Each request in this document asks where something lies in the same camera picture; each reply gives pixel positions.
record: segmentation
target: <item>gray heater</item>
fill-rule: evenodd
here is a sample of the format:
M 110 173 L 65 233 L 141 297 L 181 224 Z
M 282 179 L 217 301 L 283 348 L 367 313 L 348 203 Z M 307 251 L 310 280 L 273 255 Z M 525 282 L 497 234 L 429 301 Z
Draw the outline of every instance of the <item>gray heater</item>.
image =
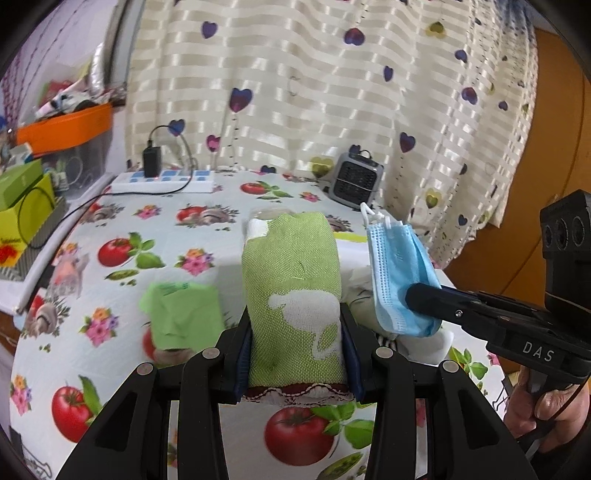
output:
M 340 155 L 329 178 L 323 180 L 329 182 L 328 195 L 332 200 L 359 210 L 362 203 L 371 205 L 383 173 L 384 166 L 372 160 L 369 151 L 351 145 L 348 152 Z

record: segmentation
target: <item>tablecloth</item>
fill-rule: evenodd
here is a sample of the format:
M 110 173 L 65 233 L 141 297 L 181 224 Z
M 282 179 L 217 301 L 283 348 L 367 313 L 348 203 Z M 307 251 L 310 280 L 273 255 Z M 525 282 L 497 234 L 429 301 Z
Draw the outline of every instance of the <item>tablecloth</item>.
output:
M 245 307 L 241 253 L 253 212 L 269 207 L 320 211 L 333 230 L 365 234 L 359 212 L 329 200 L 313 181 L 242 171 L 216 173 L 216 182 L 209 194 L 103 197 L 57 253 L 54 285 L 41 289 L 31 306 L 43 313 L 45 323 L 25 323 L 9 399 L 11 425 L 40 478 L 57 476 L 89 419 L 138 364 L 154 356 L 149 319 L 138 307 L 152 282 L 215 284 L 231 326 Z M 445 282 L 443 272 L 438 274 Z M 52 323 L 56 328 L 44 333 Z M 455 334 L 452 357 L 503 415 L 504 375 L 496 357 L 459 327 L 445 327 Z M 168 446 L 171 479 L 176 479 L 177 407 L 173 404 Z M 230 479 L 363 478 L 375 406 L 295 413 L 305 417 L 304 428 L 285 432 L 282 426 L 291 424 L 294 415 L 289 408 L 246 402 L 220 407 Z M 323 433 L 330 421 L 334 435 Z M 421 401 L 416 422 L 419 477 L 426 473 Z M 275 445 L 273 454 L 270 444 Z M 199 461 L 198 452 L 194 461 Z

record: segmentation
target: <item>black cable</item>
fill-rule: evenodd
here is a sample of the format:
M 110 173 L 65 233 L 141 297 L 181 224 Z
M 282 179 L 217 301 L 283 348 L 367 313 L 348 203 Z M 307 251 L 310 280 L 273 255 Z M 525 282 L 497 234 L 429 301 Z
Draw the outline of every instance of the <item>black cable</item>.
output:
M 167 128 L 170 131 L 170 128 L 168 125 L 157 125 L 156 127 L 154 127 L 152 129 L 152 131 L 150 132 L 149 136 L 148 136 L 148 146 L 151 147 L 152 146 L 152 134 L 159 128 Z M 32 245 L 29 242 L 27 242 L 24 237 L 22 236 L 21 233 L 21 210 L 22 210 L 22 206 L 25 203 L 25 199 L 27 198 L 27 196 L 29 196 L 31 194 L 31 192 L 33 190 L 41 190 L 45 196 L 47 197 L 47 199 L 50 201 L 50 203 L 52 203 L 52 207 L 53 206 L 53 202 L 51 201 L 51 197 L 47 194 L 47 192 L 45 190 L 43 190 L 42 188 L 39 187 L 33 187 L 31 190 L 29 190 L 28 192 L 26 192 L 26 194 L 23 196 L 22 201 L 21 201 L 21 205 L 18 209 L 18 213 L 17 213 L 17 229 L 18 229 L 18 234 L 21 236 L 21 240 L 22 242 L 27 246 L 27 248 L 31 248 L 33 250 L 41 250 L 43 249 L 46 245 L 47 242 L 49 242 L 49 239 L 51 238 L 51 236 L 53 235 L 53 233 L 55 233 L 55 231 L 57 230 L 57 228 L 71 215 L 74 215 L 78 210 L 84 208 L 88 203 L 91 202 L 95 202 L 96 200 L 98 200 L 101 197 L 119 197 L 122 195 L 152 195 L 152 196 L 159 196 L 159 195 L 170 195 L 172 193 L 178 193 L 182 190 L 184 190 L 187 185 L 189 185 L 189 183 L 191 183 L 191 180 L 193 179 L 193 172 L 194 169 L 196 168 L 193 164 L 194 158 L 193 158 L 193 154 L 191 153 L 191 148 L 189 147 L 189 144 L 187 143 L 187 140 L 185 139 L 184 135 L 180 132 L 178 132 L 179 137 L 181 137 L 181 139 L 184 142 L 185 147 L 187 148 L 187 155 L 189 156 L 189 164 L 190 164 L 190 168 L 191 168 L 191 173 L 189 175 L 189 179 L 185 182 L 184 185 L 180 186 L 178 189 L 175 190 L 171 190 L 170 192 L 117 192 L 117 193 L 101 193 L 99 195 L 96 195 L 90 199 L 88 199 L 87 201 L 85 201 L 84 203 L 82 203 L 81 205 L 78 205 L 78 207 L 76 207 L 74 210 L 72 210 L 70 213 L 68 213 L 66 216 L 64 216 L 59 222 L 57 222 L 57 225 L 53 228 L 53 230 L 51 231 L 51 233 L 49 233 L 49 235 L 47 235 L 47 238 L 45 239 L 45 241 L 41 244 L 41 245 Z

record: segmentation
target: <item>plastic storage box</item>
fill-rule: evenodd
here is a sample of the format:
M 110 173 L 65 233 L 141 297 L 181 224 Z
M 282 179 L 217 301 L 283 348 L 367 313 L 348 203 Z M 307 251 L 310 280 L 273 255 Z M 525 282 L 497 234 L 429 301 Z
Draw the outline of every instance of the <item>plastic storage box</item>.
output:
M 98 105 L 19 128 L 17 143 L 28 142 L 56 193 L 77 200 L 105 173 L 113 112 Z

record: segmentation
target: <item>white fabric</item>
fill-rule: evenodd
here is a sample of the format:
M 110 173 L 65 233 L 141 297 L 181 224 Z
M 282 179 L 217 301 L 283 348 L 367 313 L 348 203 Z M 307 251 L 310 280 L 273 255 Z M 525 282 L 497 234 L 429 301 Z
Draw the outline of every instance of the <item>white fabric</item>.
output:
M 175 119 L 199 164 L 311 176 L 359 144 L 385 165 L 376 202 L 443 268 L 500 224 L 536 83 L 519 0 L 147 0 L 127 151 Z

